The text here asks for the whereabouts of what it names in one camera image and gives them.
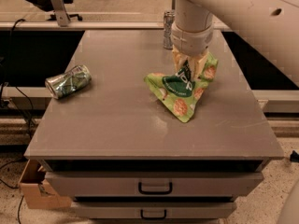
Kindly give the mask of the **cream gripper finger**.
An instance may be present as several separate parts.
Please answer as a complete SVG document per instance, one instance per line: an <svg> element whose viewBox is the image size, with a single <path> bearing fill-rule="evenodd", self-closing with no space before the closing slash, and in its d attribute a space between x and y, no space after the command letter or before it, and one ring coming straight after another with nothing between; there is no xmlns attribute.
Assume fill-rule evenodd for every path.
<svg viewBox="0 0 299 224"><path fill-rule="evenodd" d="M172 48L172 57L175 65L175 71L179 71L188 61L188 56L181 53L176 47Z"/></svg>
<svg viewBox="0 0 299 224"><path fill-rule="evenodd" d="M203 53L189 58L189 66L192 71L192 80L197 79L202 73L207 60L207 55L208 50L206 49Z"/></svg>

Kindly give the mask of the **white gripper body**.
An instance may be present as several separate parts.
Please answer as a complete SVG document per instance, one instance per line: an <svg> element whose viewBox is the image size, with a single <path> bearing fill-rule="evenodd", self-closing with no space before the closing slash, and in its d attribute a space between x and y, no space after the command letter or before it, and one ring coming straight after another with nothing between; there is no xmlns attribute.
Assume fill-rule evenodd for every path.
<svg viewBox="0 0 299 224"><path fill-rule="evenodd" d="M171 41L179 52L188 56L202 54L211 44L212 37L213 26L199 33L190 33L181 30L175 23L172 24Z"/></svg>

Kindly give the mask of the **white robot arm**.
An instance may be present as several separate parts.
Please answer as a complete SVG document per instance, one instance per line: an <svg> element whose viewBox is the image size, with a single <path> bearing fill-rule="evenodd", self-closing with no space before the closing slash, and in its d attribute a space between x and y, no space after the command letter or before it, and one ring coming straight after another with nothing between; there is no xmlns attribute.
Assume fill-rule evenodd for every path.
<svg viewBox="0 0 299 224"><path fill-rule="evenodd" d="M172 42L188 56L204 52L217 17L299 85L298 0L176 0Z"/></svg>

